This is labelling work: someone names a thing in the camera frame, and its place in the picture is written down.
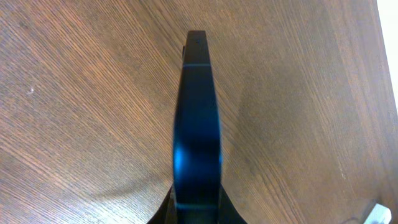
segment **blue metallic object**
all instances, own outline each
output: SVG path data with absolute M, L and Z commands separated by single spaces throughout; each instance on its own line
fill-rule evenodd
M 190 31 L 174 121 L 174 189 L 179 223 L 217 223 L 220 122 L 205 31 Z

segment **wooden table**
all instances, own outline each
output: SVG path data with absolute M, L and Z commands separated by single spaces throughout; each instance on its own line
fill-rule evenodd
M 145 223 L 172 184 L 188 30 L 206 30 L 223 185 L 248 223 L 398 220 L 376 1 L 1 6 L 0 223 Z

